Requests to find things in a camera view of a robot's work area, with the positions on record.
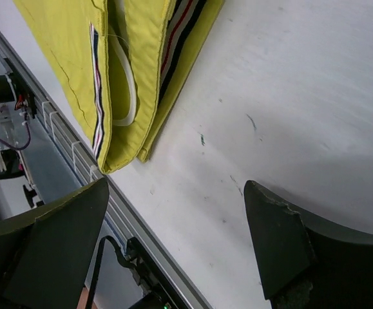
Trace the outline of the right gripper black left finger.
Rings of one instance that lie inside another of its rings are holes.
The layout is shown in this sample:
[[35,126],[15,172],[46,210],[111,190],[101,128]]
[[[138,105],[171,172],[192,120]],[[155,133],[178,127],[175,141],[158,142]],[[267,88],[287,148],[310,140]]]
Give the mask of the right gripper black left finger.
[[105,178],[0,221],[0,308],[76,308],[106,213]]

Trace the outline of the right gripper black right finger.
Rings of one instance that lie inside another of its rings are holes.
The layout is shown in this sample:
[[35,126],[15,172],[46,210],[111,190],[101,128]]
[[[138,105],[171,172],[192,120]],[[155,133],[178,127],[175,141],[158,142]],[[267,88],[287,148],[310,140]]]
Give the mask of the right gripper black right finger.
[[373,308],[373,234],[334,223],[249,180],[247,221],[273,308]]

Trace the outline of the yellow-green trousers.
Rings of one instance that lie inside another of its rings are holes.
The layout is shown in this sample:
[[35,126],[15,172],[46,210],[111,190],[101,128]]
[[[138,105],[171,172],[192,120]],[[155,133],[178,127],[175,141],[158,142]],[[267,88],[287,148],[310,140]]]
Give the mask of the yellow-green trousers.
[[16,1],[102,173],[147,161],[221,1]]

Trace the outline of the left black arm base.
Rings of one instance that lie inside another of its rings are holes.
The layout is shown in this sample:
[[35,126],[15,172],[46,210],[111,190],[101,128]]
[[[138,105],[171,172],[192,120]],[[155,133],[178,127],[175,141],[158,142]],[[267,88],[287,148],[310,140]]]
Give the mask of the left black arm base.
[[15,102],[16,111],[25,109],[35,118],[35,95],[18,73],[0,75],[0,104],[9,102]]

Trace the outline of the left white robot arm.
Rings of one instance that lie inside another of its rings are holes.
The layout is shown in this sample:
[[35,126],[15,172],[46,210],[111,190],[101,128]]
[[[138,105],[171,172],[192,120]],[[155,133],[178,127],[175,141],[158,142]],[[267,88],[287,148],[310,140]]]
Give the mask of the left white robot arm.
[[0,221],[43,204],[19,154],[0,151]]

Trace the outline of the aluminium rail frame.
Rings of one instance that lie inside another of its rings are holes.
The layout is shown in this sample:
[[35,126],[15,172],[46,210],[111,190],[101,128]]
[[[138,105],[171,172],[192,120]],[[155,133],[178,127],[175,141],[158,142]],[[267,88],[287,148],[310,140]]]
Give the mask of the aluminium rail frame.
[[[18,73],[35,95],[35,140],[24,151],[24,163],[39,196],[48,201],[63,191],[70,191],[99,179],[102,175],[95,165],[90,150],[82,143],[56,103],[26,67],[0,32],[0,64]],[[171,256],[157,241],[148,226],[116,185],[110,185],[108,209],[99,239],[110,235],[126,253],[126,243],[136,237],[157,266],[167,277],[187,305],[187,308],[206,309],[209,305],[202,294],[179,269]],[[98,247],[88,271],[91,281]],[[117,262],[114,248],[106,242],[95,304],[99,308],[127,308],[142,299],[144,291],[127,268]]]

